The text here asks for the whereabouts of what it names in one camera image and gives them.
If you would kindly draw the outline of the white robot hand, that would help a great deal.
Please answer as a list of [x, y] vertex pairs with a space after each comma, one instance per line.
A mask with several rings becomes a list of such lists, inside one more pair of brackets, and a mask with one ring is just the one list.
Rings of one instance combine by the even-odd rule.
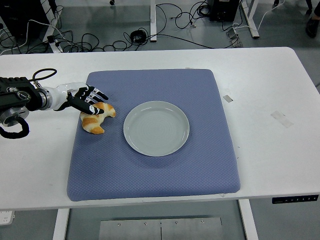
[[57, 87], [46, 87], [45, 92], [51, 95], [50, 108], [55, 111], [62, 111], [65, 108], [73, 107], [88, 115], [104, 113], [94, 106], [95, 103], [104, 103], [109, 98], [94, 86], [83, 82], [73, 82], [58, 85]]

